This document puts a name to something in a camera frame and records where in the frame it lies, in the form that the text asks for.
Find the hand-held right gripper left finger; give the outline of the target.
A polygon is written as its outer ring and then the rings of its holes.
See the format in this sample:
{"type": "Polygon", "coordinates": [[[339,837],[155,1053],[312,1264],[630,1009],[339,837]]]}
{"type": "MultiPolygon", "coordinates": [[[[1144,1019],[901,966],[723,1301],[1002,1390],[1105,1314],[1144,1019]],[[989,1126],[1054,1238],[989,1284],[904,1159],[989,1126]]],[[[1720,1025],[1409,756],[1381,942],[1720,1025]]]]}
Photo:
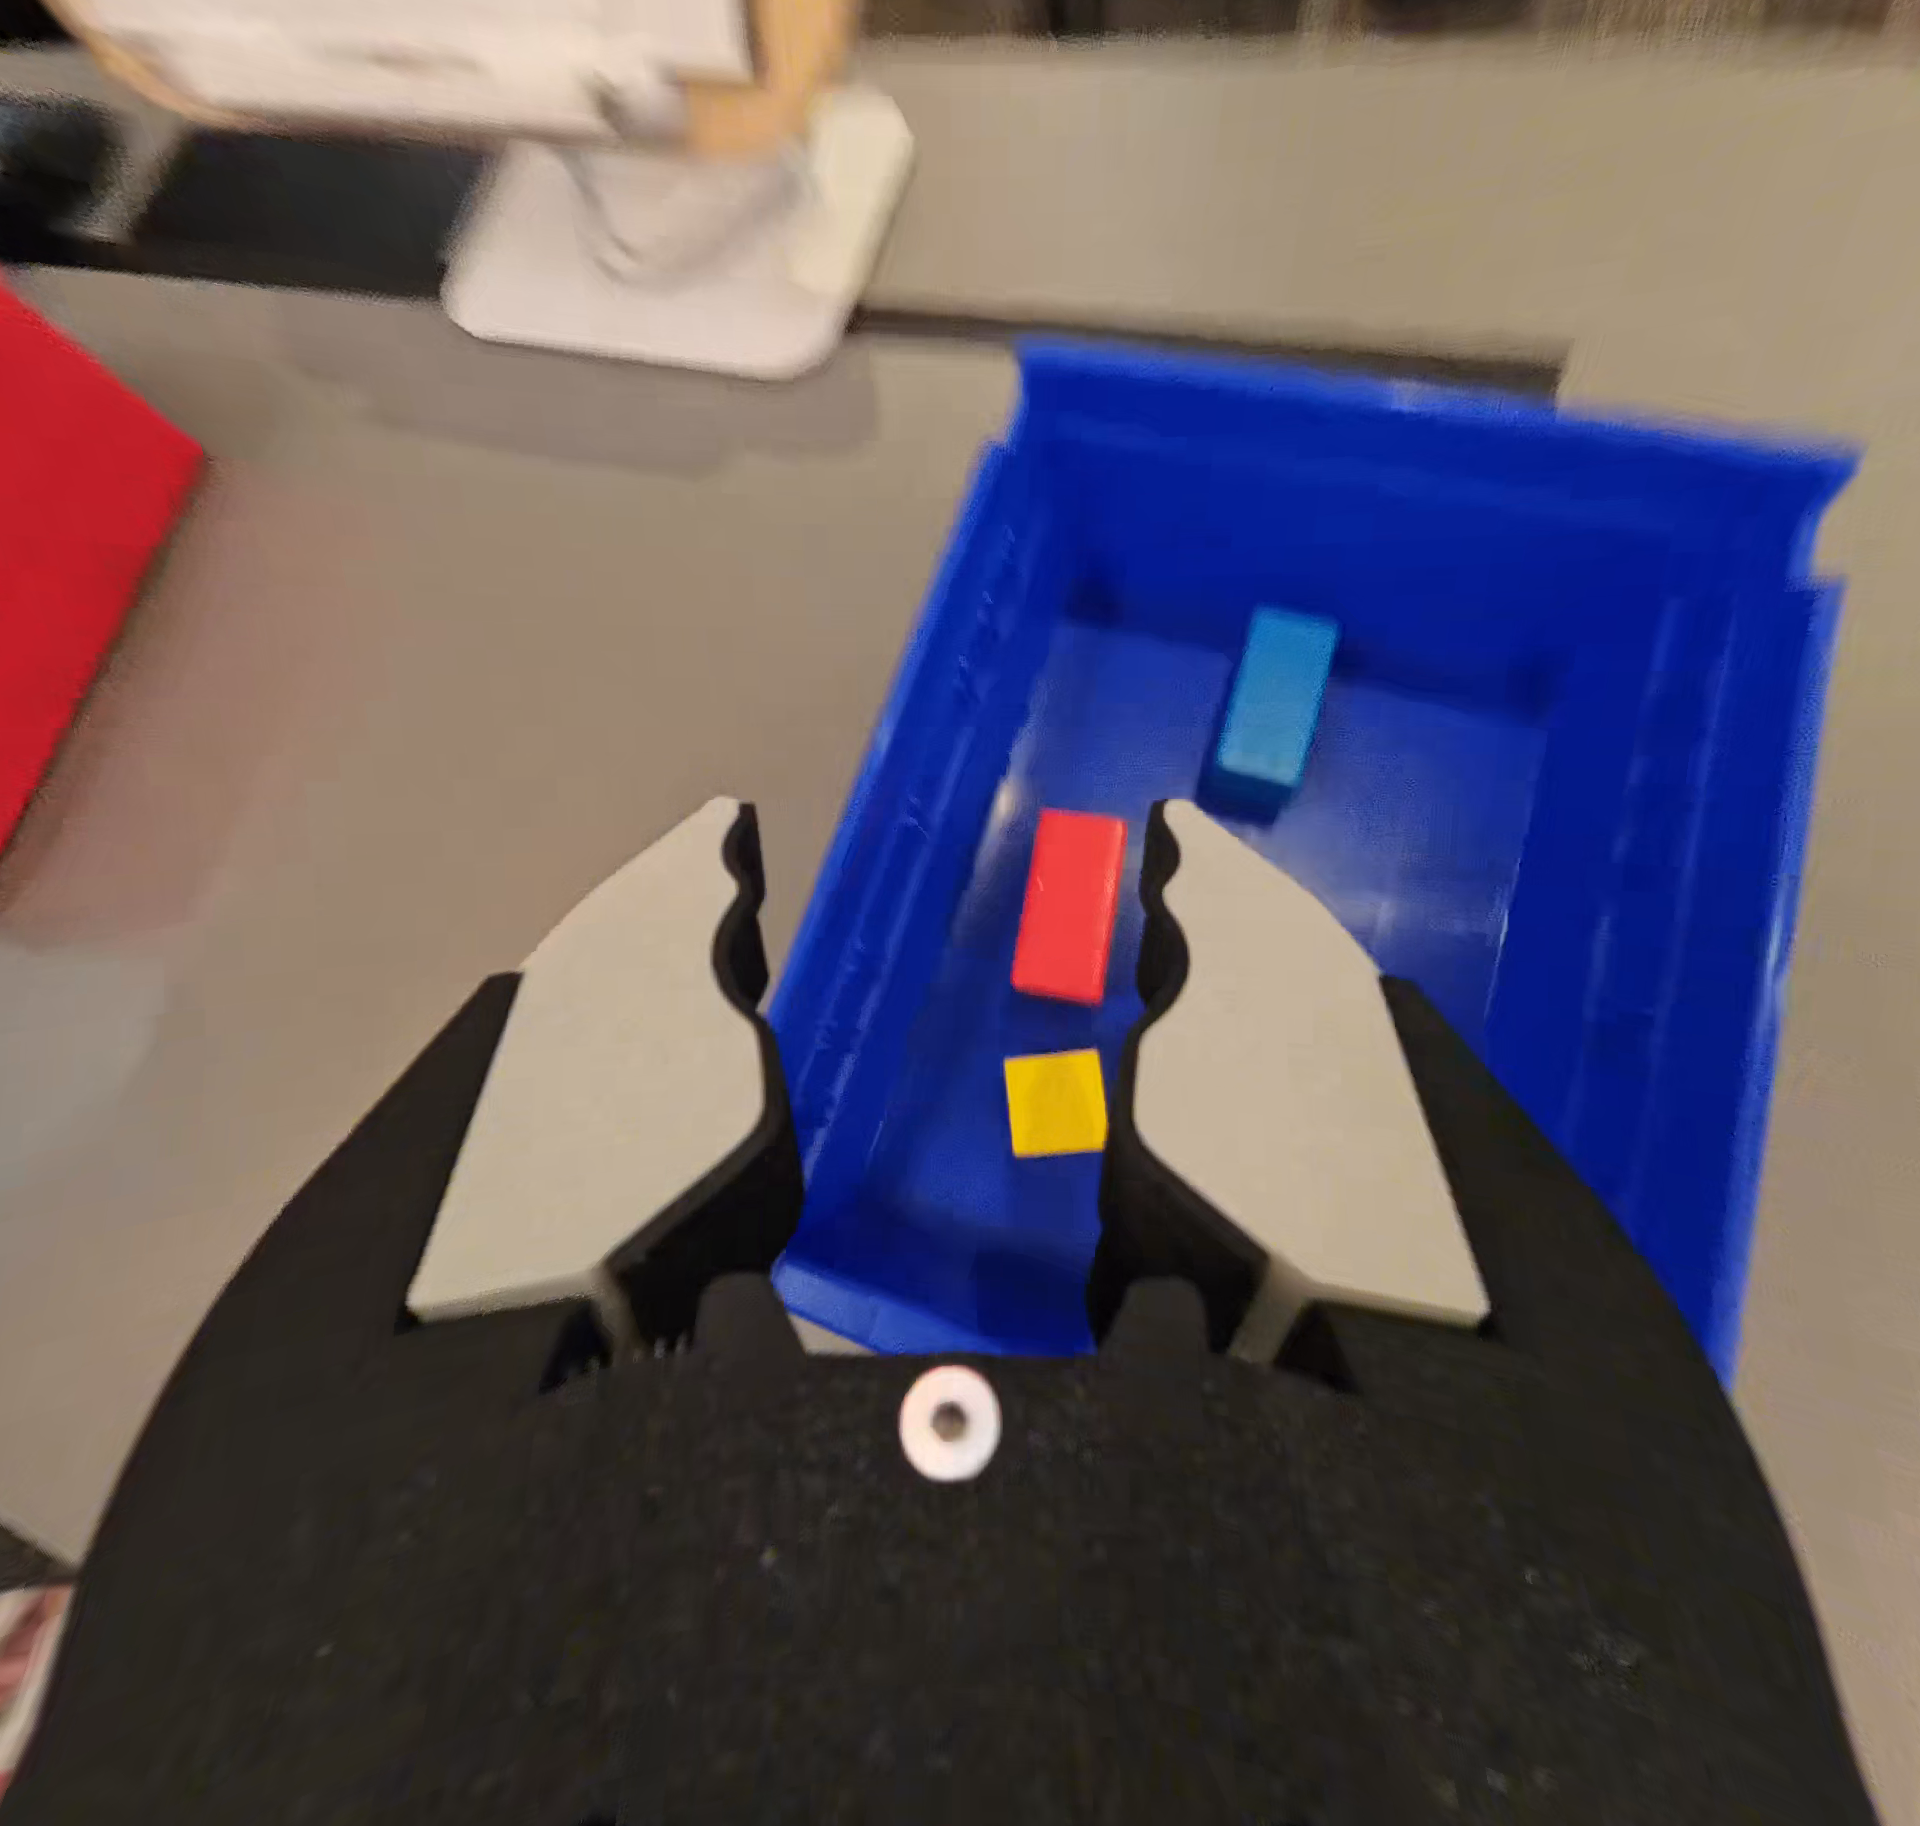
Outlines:
{"type": "Polygon", "coordinates": [[[760,1011],[763,898],[755,805],[709,799],[532,950],[414,1317],[588,1302],[607,1332],[690,1332],[708,1286],[770,1273],[804,1163],[760,1011]]]}

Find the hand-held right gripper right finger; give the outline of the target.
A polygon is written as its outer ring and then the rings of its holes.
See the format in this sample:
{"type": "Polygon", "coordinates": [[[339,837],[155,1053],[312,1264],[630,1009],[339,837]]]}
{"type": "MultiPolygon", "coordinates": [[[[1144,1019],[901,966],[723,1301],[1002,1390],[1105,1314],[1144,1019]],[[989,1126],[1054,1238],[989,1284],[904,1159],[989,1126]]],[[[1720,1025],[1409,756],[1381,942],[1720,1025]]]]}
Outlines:
{"type": "Polygon", "coordinates": [[[1315,1306],[1477,1331],[1489,1295],[1367,950],[1201,805],[1155,804],[1108,1105],[1095,1335],[1146,1282],[1206,1337],[1315,1306]]]}

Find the yellow wooden block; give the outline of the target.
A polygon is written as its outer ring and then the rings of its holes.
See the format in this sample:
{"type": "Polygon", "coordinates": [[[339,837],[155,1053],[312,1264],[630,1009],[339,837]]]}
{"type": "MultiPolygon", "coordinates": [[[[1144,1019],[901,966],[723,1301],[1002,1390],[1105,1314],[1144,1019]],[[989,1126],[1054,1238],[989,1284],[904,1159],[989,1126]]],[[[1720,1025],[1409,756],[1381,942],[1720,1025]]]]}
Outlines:
{"type": "Polygon", "coordinates": [[[1097,1048],[1008,1057],[1004,1082],[1010,1150],[1015,1159],[1104,1150],[1111,1120],[1097,1048]]]}

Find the red wooden block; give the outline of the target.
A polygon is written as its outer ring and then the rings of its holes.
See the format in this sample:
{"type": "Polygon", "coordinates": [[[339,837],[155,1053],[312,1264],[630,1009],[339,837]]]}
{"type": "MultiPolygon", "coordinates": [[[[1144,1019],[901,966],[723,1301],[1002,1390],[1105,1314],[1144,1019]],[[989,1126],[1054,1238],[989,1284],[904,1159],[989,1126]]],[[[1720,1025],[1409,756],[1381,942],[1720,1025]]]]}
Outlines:
{"type": "Polygon", "coordinates": [[[1015,992],[1080,1008],[1104,1003],[1125,852],[1118,817],[1043,805],[1010,969],[1015,992]]]}

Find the blue plastic bin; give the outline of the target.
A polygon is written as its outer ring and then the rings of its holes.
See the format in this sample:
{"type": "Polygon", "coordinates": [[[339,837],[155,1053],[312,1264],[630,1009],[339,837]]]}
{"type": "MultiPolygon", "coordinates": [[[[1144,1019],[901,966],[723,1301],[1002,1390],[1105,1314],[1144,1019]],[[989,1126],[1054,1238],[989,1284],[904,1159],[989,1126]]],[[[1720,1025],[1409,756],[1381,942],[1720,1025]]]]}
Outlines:
{"type": "Polygon", "coordinates": [[[1192,799],[1418,986],[1621,1220],[1724,1382],[1842,593],[1848,449],[1257,360],[1021,350],[770,1019],[788,1307],[880,1354],[1072,1354],[1097,1154],[1004,1061],[1140,1018],[1149,814],[1192,799]],[[1214,795],[1254,610],[1330,617],[1306,783],[1214,795]],[[1099,1008],[1010,983],[1043,805],[1127,826],[1099,1008]]]}

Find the red plastic bin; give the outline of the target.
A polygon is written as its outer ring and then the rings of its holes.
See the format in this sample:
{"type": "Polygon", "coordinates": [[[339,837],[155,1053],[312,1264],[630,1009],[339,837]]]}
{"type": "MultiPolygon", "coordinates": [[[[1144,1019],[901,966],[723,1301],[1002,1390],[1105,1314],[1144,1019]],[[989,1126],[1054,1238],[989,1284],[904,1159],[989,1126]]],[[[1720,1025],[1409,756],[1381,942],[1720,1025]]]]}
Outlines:
{"type": "Polygon", "coordinates": [[[3,289],[6,845],[204,470],[204,445],[3,289]]]}

